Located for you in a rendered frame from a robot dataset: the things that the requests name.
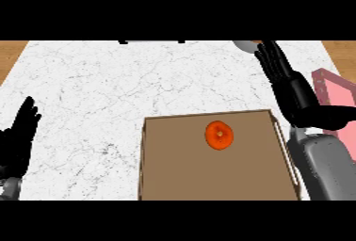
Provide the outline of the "orange squash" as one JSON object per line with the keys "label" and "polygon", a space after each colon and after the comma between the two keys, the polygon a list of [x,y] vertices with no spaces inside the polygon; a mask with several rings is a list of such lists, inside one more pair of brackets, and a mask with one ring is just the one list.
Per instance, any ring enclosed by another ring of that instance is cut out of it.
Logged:
{"label": "orange squash", "polygon": [[232,128],[224,122],[214,120],[205,126],[203,137],[208,146],[220,151],[226,149],[233,142]]}

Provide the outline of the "brown tray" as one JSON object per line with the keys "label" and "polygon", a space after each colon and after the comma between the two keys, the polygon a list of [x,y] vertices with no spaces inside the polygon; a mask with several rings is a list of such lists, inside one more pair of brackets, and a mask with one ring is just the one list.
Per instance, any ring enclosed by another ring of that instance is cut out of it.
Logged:
{"label": "brown tray", "polygon": [[[212,121],[221,121],[233,133],[220,151],[203,136]],[[146,118],[137,199],[297,201],[295,167],[271,112]]]}

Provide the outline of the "white appliance with dark feet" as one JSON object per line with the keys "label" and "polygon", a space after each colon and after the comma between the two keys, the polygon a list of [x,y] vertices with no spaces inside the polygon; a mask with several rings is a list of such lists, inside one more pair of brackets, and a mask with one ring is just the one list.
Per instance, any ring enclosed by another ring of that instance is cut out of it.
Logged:
{"label": "white appliance with dark feet", "polygon": [[183,44],[184,40],[118,40],[119,44],[137,43],[137,42],[175,42],[177,44]]}

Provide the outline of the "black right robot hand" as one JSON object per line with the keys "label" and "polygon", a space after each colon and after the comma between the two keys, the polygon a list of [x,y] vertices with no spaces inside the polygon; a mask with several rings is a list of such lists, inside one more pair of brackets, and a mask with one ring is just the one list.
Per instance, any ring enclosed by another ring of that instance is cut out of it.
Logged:
{"label": "black right robot hand", "polygon": [[311,86],[301,73],[292,69],[273,40],[264,40],[257,44],[254,56],[271,83],[282,116],[294,127],[316,127],[336,131],[356,121],[356,107],[320,105]]}

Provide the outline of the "grey rounded object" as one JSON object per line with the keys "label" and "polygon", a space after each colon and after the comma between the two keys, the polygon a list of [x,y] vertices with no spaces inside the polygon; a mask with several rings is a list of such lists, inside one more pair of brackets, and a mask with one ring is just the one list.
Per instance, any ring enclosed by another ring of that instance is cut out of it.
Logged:
{"label": "grey rounded object", "polygon": [[257,51],[257,42],[252,42],[251,40],[234,40],[233,41],[234,46],[246,53],[252,54]]}

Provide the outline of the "pink cardboard box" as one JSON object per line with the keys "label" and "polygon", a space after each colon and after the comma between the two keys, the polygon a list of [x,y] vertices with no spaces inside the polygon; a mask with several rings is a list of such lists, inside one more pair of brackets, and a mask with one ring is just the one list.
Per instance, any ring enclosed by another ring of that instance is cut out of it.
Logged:
{"label": "pink cardboard box", "polygon": [[[323,68],[311,72],[314,92],[320,105],[345,105],[356,107],[356,84]],[[356,162],[356,121],[338,131],[322,131],[332,135],[345,145]]]}

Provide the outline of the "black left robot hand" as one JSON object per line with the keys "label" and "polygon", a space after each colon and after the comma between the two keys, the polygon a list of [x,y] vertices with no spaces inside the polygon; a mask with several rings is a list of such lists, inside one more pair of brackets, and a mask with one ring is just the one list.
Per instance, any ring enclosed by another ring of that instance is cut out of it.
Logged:
{"label": "black left robot hand", "polygon": [[39,118],[35,100],[28,96],[16,112],[11,127],[0,130],[0,180],[20,178],[28,171]]}

